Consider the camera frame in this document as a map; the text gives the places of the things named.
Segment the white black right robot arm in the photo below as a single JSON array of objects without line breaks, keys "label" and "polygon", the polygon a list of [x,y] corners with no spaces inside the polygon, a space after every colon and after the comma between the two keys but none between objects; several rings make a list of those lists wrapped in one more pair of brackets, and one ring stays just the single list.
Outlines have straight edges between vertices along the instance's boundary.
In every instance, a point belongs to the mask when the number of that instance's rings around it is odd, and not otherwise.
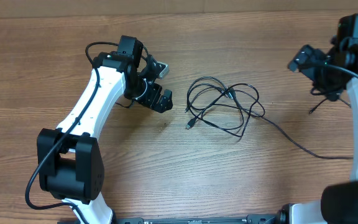
[{"label": "white black right robot arm", "polygon": [[308,77],[312,95],[340,100],[345,91],[353,119],[354,152],[348,182],[327,186],[319,200],[283,206],[274,223],[358,223],[358,14],[340,18],[332,48],[304,45],[288,69]]}]

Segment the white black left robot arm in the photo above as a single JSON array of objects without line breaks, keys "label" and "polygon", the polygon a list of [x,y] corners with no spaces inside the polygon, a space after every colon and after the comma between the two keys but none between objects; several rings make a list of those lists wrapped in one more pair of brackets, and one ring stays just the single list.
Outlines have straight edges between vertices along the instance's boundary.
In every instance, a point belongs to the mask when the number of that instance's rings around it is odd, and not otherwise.
[{"label": "white black left robot arm", "polygon": [[116,50],[89,58],[91,78],[70,114],[37,137],[38,166],[30,178],[25,201],[34,210],[68,206],[77,223],[115,223],[105,202],[104,164],[98,140],[120,97],[158,113],[173,107],[172,91],[155,81],[169,73],[135,37],[123,35]]}]

